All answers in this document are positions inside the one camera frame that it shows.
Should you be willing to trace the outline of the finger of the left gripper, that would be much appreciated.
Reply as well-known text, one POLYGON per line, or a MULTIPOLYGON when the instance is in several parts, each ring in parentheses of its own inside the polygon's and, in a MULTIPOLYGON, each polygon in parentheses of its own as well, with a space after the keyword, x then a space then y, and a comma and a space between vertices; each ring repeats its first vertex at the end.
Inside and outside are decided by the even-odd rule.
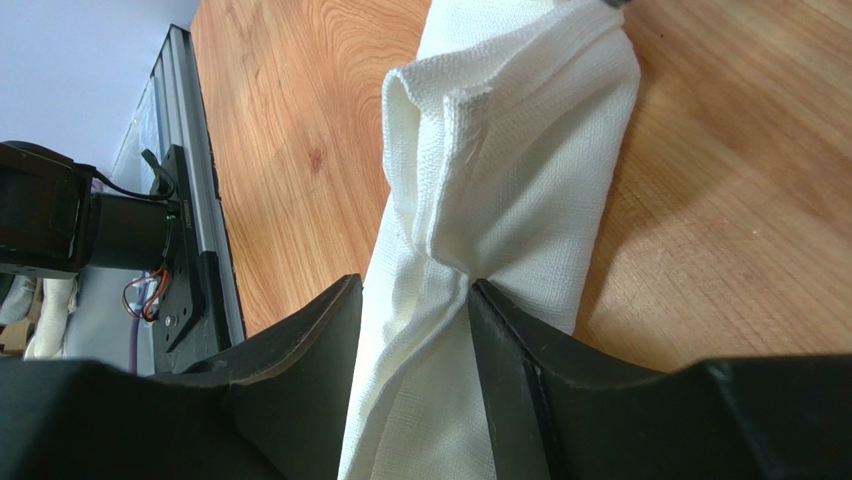
POLYGON ((602 2, 612 8, 624 8, 632 3, 632 0, 602 0, 602 2))

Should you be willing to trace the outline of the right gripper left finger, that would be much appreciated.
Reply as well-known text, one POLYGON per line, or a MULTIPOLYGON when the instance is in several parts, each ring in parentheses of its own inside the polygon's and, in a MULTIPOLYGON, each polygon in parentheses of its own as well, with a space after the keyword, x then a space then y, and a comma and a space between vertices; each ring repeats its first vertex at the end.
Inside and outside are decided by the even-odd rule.
POLYGON ((1 363, 5 479, 333 479, 362 280, 181 373, 98 361, 1 363))

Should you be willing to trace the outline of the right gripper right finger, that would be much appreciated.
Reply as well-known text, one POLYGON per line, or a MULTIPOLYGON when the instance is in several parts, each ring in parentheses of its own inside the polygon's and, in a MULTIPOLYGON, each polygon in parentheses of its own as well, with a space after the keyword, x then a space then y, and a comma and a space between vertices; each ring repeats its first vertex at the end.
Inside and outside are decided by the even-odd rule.
POLYGON ((589 347, 486 281, 470 329, 500 479, 847 479, 851 358, 717 358, 673 373, 589 347))

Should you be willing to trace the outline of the white cloth napkin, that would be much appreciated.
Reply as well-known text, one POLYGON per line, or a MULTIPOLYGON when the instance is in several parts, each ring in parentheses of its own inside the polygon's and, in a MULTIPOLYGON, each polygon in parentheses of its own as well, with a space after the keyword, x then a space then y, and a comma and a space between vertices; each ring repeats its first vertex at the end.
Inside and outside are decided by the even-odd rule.
POLYGON ((470 287, 574 330, 640 76, 602 1, 431 4, 415 59, 382 86, 390 193, 340 478, 494 477, 470 287))

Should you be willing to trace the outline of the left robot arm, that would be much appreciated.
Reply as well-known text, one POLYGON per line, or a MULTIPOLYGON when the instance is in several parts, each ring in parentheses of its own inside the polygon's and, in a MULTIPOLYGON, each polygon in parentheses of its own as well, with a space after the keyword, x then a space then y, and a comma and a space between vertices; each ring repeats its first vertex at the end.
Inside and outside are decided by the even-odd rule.
MULTIPOLYGON (((370 266, 401 276, 589 262, 639 71, 610 1, 435 1, 384 82, 390 186, 370 266)), ((96 170, 1 147, 1 261, 49 278, 159 264, 172 195, 98 195, 96 170)))

